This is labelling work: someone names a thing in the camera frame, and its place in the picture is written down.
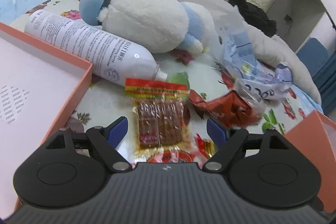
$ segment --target snack package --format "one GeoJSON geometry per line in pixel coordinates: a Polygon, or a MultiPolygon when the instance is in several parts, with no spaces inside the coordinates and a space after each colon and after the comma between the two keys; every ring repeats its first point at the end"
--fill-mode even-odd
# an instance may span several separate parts
{"type": "Polygon", "coordinates": [[[137,117],[135,164],[197,162],[202,168],[215,148],[211,141],[192,138],[188,130],[186,85],[127,79],[125,94],[134,98],[137,117]]]}
{"type": "Polygon", "coordinates": [[[125,94],[134,98],[137,116],[136,158],[176,149],[190,139],[184,123],[186,85],[126,79],[125,94]]]}

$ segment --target blue plush head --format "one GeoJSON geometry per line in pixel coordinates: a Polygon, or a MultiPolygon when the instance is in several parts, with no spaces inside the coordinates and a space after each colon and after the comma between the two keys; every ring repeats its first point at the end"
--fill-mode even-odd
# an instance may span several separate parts
{"type": "Polygon", "coordinates": [[[189,18],[188,32],[186,33],[184,40],[177,47],[181,50],[197,53],[202,51],[203,46],[200,41],[204,35],[204,23],[202,19],[194,12],[187,3],[181,2],[182,7],[189,18]]]}
{"type": "Polygon", "coordinates": [[[81,0],[79,2],[79,12],[85,23],[97,26],[98,16],[104,0],[81,0]]]}

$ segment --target blue chair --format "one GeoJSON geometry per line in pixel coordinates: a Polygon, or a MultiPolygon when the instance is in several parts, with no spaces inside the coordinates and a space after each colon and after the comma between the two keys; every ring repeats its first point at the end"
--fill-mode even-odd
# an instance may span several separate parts
{"type": "Polygon", "coordinates": [[[336,52],[315,74],[313,81],[322,98],[322,108],[328,115],[336,107],[336,52]]]}
{"type": "Polygon", "coordinates": [[[327,49],[316,38],[309,39],[296,55],[305,64],[311,77],[314,77],[329,59],[327,49]]]}

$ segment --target plush penguin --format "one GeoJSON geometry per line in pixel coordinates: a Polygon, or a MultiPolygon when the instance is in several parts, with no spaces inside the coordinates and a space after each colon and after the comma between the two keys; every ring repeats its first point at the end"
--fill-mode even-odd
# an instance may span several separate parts
{"type": "Polygon", "coordinates": [[[198,54],[215,33],[210,12],[177,0],[81,0],[79,11],[89,25],[138,43],[151,53],[175,48],[198,54]]]}

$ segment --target metal screw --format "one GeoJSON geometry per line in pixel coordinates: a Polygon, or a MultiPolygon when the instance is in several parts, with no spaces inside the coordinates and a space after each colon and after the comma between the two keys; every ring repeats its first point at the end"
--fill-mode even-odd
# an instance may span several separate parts
{"type": "Polygon", "coordinates": [[[112,167],[117,171],[125,171],[129,168],[129,164],[127,162],[118,161],[113,164],[112,167]]]}
{"type": "Polygon", "coordinates": [[[210,171],[218,171],[222,168],[222,165],[219,162],[211,161],[205,164],[205,168],[210,171]]]}

